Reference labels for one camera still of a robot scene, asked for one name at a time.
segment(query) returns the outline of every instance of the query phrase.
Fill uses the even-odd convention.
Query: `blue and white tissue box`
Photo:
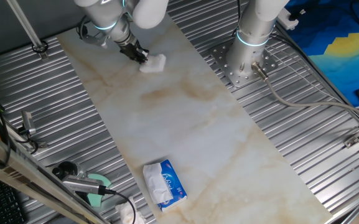
[[[169,160],[146,165],[143,174],[153,203],[167,211],[187,199],[187,194]]]

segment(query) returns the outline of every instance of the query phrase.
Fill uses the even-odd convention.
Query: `metal mounting plate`
[[[257,73],[252,73],[248,76],[235,75],[233,68],[230,68],[226,62],[226,53],[231,47],[233,40],[229,40],[223,44],[217,45],[210,50],[212,57],[217,62],[218,66],[221,68],[226,77],[230,79],[235,88],[240,88],[245,86],[247,83],[259,79],[260,77]],[[266,50],[263,52],[264,63],[261,65],[262,69],[266,72],[272,72],[277,69],[277,63],[273,59],[272,55]]]

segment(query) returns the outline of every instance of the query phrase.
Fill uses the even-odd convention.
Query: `tan marble veining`
[[[118,52],[58,36],[159,223],[320,224],[331,214],[166,16],[133,27],[143,47],[167,57],[162,73],[139,72]],[[143,179],[169,159],[188,199],[162,213]]]

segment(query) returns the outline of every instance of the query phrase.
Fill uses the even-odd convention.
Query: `metal rail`
[[[0,141],[0,161],[3,161],[5,157],[6,145]],[[110,224],[89,206],[79,203],[78,200],[81,199],[76,195],[68,194],[66,191],[68,189],[62,189],[61,186],[48,179],[45,176],[47,171],[39,168],[41,167],[37,165],[37,161],[20,145],[17,145],[17,151],[11,153],[8,166],[0,169],[0,180],[75,222]],[[60,201],[55,200],[51,195],[59,198]]]
[[[45,52],[47,45],[44,45],[42,41],[38,38],[37,34],[35,33],[34,29],[32,28],[29,20],[24,15],[23,10],[20,8],[19,3],[16,0],[6,0],[9,6],[11,7],[12,11],[15,13],[17,19],[19,20],[20,24],[22,24],[23,29],[30,37],[32,44],[34,45],[34,49],[36,52],[39,53],[42,60],[48,58],[47,53]]]

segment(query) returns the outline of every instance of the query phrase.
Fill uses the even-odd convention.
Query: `white tissue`
[[[164,71],[164,66],[166,65],[166,56],[159,54],[157,56],[149,55],[147,62],[144,65],[141,65],[139,70],[143,73],[151,72],[162,72]]]
[[[129,197],[129,200],[135,206],[135,201],[133,197]],[[119,213],[119,218],[121,219],[122,224],[132,224],[134,220],[134,210],[132,210],[129,202],[126,202],[121,205],[116,205],[116,210]],[[144,224],[145,218],[143,217],[141,212],[136,212],[135,224]]]
[[[144,179],[154,204],[173,199],[171,191],[166,184],[166,180],[164,180],[161,175],[161,170],[161,165],[159,163],[143,167]]]

